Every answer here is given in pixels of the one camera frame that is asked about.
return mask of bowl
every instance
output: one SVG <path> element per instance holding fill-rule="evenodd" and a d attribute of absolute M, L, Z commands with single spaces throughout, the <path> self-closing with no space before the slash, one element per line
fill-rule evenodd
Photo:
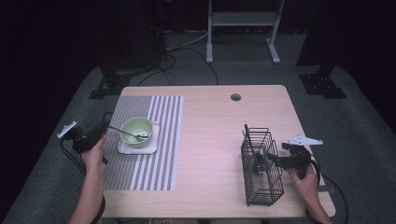
<path fill-rule="evenodd" d="M 120 133 L 122 141 L 129 144 L 131 147 L 145 147 L 152 136 L 152 123 L 149 119 L 145 118 L 134 118 L 127 120 L 122 126 L 121 130 L 126 133 Z M 140 139 L 138 137 L 131 136 L 131 134 L 146 134 L 148 138 Z"/>

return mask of striped placemat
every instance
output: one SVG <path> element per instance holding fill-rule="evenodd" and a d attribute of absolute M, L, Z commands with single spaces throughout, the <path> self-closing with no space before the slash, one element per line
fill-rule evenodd
<path fill-rule="evenodd" d="M 159 145 L 149 155 L 120 154 L 120 134 L 108 129 L 104 145 L 109 160 L 105 189 L 175 189 L 182 109 L 183 96 L 120 97 L 110 125 L 120 128 L 126 120 L 135 117 L 158 121 L 161 125 Z"/>

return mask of wooden table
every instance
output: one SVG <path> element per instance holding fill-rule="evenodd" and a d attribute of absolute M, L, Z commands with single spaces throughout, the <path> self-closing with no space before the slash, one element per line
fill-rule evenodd
<path fill-rule="evenodd" d="M 232 100 L 233 94 L 241 99 Z M 104 217 L 305 216 L 287 172 L 282 175 L 285 194 L 275 204 L 246 203 L 241 161 L 244 125 L 269 128 L 278 151 L 285 151 L 281 143 L 297 134 L 304 136 L 283 86 L 128 87 L 121 93 L 135 95 L 184 96 L 176 189 L 105 190 Z M 332 217 L 335 208 L 329 192 L 320 192 L 319 198 Z"/>

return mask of metal spoon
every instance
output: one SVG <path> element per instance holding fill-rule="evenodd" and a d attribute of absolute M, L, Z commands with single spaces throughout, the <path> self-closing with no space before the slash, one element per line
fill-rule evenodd
<path fill-rule="evenodd" d="M 117 131 L 119 131 L 120 133 L 126 133 L 126 134 L 128 134 L 128 135 L 131 135 L 131 136 L 133 136 L 133 137 L 135 137 L 135 138 L 137 138 L 137 139 L 145 140 L 145 139 L 149 138 L 149 136 L 146 135 L 146 134 L 132 134 L 132 133 L 127 133 L 127 132 L 125 132 L 125 131 L 123 131 L 123 130 L 120 130 L 120 129 L 118 129 L 118 128 L 112 127 L 112 126 L 110 126 L 110 125 L 108 125 L 108 127 L 111 128 L 111 129 L 117 130 Z"/>

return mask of wire basket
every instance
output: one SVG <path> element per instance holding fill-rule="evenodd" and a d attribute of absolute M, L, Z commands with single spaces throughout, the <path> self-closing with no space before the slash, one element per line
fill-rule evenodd
<path fill-rule="evenodd" d="M 247 206 L 274 204 L 284 193 L 282 169 L 270 161 L 267 153 L 277 155 L 276 141 L 268 128 L 248 128 L 241 146 Z"/>

